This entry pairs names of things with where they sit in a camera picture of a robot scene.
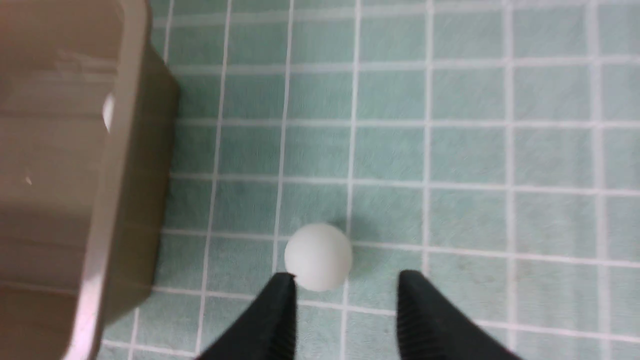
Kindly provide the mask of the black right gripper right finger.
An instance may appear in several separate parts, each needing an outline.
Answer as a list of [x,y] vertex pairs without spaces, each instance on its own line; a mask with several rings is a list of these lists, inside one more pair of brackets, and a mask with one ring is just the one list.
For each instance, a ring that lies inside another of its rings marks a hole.
[[397,347],[402,360],[519,360],[453,305],[420,271],[397,283]]

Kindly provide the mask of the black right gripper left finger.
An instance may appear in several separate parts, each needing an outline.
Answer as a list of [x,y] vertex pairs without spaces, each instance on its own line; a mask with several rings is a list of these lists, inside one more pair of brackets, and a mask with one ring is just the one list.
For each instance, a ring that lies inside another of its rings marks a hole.
[[199,360],[293,360],[297,350],[297,285],[275,273],[250,306],[199,354]]

